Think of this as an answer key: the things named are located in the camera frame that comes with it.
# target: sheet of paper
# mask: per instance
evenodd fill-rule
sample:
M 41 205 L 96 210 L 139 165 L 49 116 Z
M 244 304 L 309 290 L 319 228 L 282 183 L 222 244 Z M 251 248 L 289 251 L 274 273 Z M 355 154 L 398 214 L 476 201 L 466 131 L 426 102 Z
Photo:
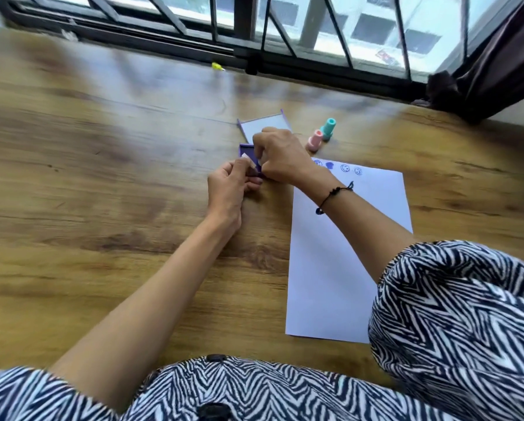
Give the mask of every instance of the sheet of paper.
M 345 186 L 412 231 L 402 173 L 313 158 Z M 340 230 L 294 190 L 286 334 L 368 343 L 377 285 Z
M 242 128 L 244 138 L 251 145 L 253 135 L 261 132 L 264 127 L 286 128 L 288 130 L 291 130 L 291 126 L 287 122 L 286 116 L 284 115 L 283 111 L 277 115 L 259 118 L 257 120 L 251 120 L 246 122 L 241 122 L 239 120 L 238 125 Z

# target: black button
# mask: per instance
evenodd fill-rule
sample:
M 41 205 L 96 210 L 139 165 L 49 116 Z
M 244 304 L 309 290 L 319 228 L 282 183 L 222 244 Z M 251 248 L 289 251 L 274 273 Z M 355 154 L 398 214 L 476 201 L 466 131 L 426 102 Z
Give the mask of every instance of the black button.
M 225 403 L 211 402 L 200 406 L 197 409 L 197 416 L 200 421 L 227 421 L 233 419 L 229 405 Z
M 222 362 L 226 358 L 227 357 L 225 355 L 207 355 L 205 357 L 205 360 L 207 360 L 208 362 Z

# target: person's left hand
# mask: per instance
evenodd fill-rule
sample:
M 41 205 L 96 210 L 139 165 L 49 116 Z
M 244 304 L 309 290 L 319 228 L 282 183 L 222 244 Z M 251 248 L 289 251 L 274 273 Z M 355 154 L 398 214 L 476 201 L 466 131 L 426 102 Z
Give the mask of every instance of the person's left hand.
M 208 176 L 208 214 L 223 221 L 235 233 L 241 226 L 241 205 L 244 192 L 256 191 L 262 184 L 259 177 L 246 176 L 251 161 L 238 158 L 224 163 Z

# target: sleeve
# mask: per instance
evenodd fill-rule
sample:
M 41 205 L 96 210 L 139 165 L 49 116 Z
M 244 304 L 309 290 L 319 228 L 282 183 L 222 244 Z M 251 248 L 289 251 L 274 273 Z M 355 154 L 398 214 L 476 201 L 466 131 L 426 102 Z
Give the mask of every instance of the sleeve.
M 118 421 L 119 417 L 110 408 L 44 370 L 0 371 L 0 421 L 27 419 Z
M 381 277 L 369 339 L 411 396 L 463 420 L 524 419 L 524 261 L 467 241 L 406 248 Z

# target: zigzag patterned fabric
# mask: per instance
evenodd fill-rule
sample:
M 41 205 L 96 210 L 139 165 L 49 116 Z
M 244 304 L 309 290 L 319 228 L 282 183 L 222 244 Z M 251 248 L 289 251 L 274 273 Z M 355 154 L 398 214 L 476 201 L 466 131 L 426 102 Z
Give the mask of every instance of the zigzag patterned fabric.
M 46 371 L 13 368 L 0 371 L 0 421 L 524 420 L 523 261 L 470 242 L 415 244 L 385 269 L 369 333 L 377 362 L 406 394 L 207 357 L 158 369 L 117 415 Z M 202 416 L 206 404 L 229 416 Z

